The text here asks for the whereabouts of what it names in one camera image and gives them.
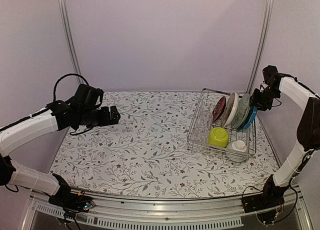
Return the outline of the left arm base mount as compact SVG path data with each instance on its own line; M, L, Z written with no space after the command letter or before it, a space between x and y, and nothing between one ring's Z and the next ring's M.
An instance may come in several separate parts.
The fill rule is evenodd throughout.
M69 184L58 174L53 174L58 181L59 189L55 195L51 195L48 202L67 210L80 212L88 212L95 206L93 198L86 195L82 190L78 193L72 193Z

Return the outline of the white cream plate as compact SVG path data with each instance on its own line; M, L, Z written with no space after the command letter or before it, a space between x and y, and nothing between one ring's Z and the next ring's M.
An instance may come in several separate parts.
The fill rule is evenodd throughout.
M226 102L224 112L222 114L221 126L223 128L229 126L233 121L239 105L239 95L232 92Z

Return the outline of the blue polka dot plate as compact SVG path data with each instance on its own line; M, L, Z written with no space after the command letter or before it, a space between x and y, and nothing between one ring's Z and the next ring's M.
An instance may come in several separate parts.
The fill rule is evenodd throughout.
M247 130L250 127L250 125L253 123L253 121L255 120L257 112L258 112L258 108L256 106L252 106L249 110L249 113L248 113L246 119L240 125L239 129L240 130Z

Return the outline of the floral tablecloth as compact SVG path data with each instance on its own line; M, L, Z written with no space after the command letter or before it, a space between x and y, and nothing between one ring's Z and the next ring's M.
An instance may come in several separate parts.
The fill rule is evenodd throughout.
M253 156L233 162L188 149L198 92L106 92L119 124L67 134L50 172L73 188L151 198L208 198L261 189L278 169L259 122Z

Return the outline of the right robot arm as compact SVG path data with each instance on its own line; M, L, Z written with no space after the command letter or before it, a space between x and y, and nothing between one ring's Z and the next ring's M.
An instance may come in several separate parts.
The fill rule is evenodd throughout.
M295 145L281 167L266 180L258 198L262 208L269 208L300 174L308 162L307 155L320 148L320 96L296 77L278 72L276 66L268 65L262 74L265 87L256 88L251 96L251 104L258 111L271 110L273 101L281 95L289 97L302 110Z

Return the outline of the lime green bowl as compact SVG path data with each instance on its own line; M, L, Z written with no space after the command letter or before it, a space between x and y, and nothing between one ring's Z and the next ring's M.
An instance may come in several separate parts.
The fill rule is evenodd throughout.
M229 133L222 127L214 127L209 132L207 142L225 148L229 144Z

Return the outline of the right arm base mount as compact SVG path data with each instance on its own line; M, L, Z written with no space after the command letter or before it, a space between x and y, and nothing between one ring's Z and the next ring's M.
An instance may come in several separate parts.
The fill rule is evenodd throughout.
M245 196L245 192L247 189L257 190L258 193L253 195ZM276 223L281 211L283 210L284 200L284 191L282 190L271 190L263 191L259 190L254 186L247 186L242 194L241 194L241 203L243 206L244 212L253 213L258 211L263 211L262 213L258 213L256 215L258 221L263 225L273 225Z

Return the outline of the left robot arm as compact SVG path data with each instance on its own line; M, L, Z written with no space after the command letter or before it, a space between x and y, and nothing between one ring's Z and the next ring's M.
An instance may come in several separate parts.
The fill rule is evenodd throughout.
M53 100L39 111L23 117L0 129L0 184L13 185L44 192L63 206L74 203L70 187L58 175L42 173L20 165L10 154L21 146L47 134L72 128L79 134L80 126L86 131L95 127L117 125L121 118L116 106L103 106L104 91L84 81L66 101L57 98L57 85L53 87Z

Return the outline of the pale green flower plate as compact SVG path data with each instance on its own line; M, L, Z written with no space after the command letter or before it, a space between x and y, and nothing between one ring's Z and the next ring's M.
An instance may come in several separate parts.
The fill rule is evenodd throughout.
M250 110L250 94L245 93L239 100L235 116L231 122L232 129L238 129L247 118Z

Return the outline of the front aluminium rail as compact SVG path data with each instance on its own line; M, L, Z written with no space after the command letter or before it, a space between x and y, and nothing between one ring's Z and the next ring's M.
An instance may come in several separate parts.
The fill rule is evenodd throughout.
M63 209L33 192L28 200L23 230L313 230L298 186L284 195L275 223L276 208L246 212L240 195L209 198L154 198L88 192L94 207L65 216Z

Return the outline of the dark red patterned plate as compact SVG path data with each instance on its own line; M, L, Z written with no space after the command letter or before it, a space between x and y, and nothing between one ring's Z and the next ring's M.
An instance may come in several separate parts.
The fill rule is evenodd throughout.
M226 108L226 97L223 96L219 99L212 111L212 123L215 123L224 113Z

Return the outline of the white small bowl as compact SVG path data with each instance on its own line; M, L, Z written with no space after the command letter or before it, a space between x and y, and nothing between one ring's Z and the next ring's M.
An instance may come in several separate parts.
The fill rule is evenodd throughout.
M233 157L243 157L248 153L248 147L243 140L234 140L226 146L226 154Z

